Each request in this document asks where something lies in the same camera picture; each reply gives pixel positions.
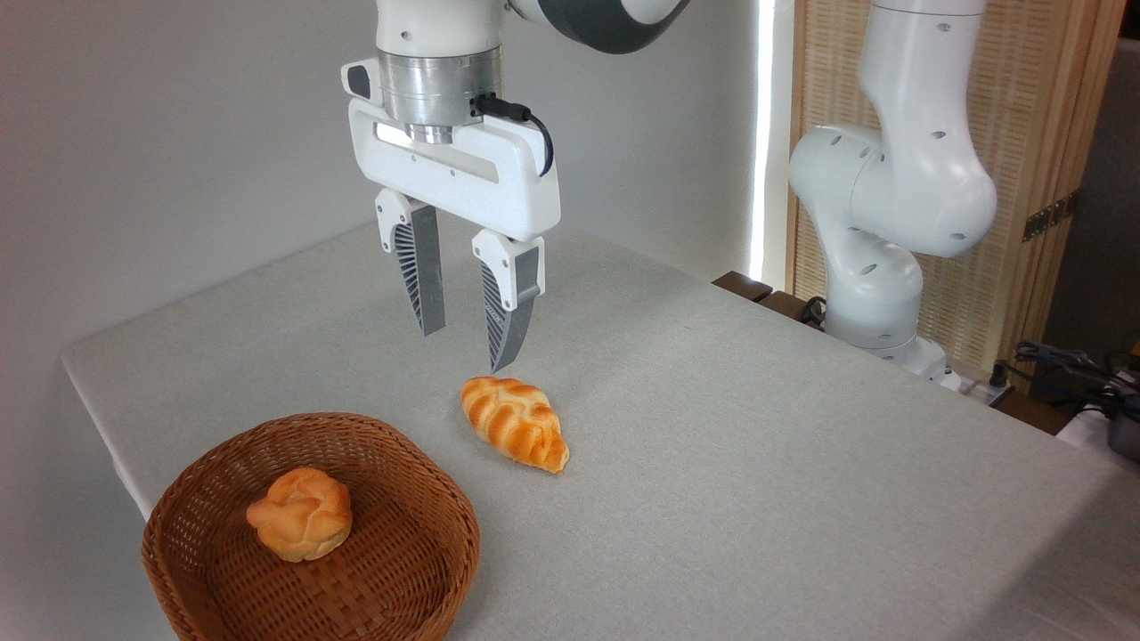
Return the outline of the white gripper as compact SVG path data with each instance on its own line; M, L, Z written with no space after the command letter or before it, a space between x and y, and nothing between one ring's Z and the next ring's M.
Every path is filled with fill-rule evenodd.
M341 78L353 97L347 121L355 161L370 182L384 187L375 198L378 236L402 273L420 331L430 336L445 325L439 206L487 228L477 233L472 250L482 273L490 370L504 370L516 360L534 300L545 292L545 244L538 236L561 219L557 169L542 175L544 135L484 115L456 127L449 143L414 141L378 104L378 60L350 62Z

